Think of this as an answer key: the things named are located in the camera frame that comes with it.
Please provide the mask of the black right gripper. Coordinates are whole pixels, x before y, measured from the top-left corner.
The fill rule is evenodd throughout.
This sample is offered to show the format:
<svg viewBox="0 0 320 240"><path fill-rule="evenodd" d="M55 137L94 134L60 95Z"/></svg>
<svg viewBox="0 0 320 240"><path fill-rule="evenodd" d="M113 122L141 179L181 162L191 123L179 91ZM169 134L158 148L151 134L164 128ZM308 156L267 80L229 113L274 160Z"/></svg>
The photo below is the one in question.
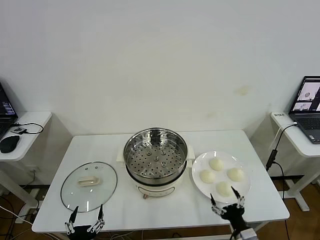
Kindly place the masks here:
<svg viewBox="0 0 320 240"><path fill-rule="evenodd" d="M233 193L237 198L237 203L230 204L220 208L217 206L216 201L212 194L210 194L211 210L217 214L221 215L221 218L228 220L236 233L247 230L250 227L247 225L246 221L243 219L243 214L245 213L245 197L241 196L240 193L231 186Z"/></svg>

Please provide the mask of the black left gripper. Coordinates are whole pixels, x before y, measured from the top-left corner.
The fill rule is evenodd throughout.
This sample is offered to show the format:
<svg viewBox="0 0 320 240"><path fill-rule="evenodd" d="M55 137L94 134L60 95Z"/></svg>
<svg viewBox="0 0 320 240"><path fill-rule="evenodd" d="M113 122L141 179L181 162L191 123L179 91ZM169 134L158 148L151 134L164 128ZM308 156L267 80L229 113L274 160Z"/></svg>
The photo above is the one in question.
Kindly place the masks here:
<svg viewBox="0 0 320 240"><path fill-rule="evenodd" d="M94 240L105 225L103 205L100 205L97 221L93 225L74 226L79 206L71 213L69 220L64 223L67 237L70 240Z"/></svg>

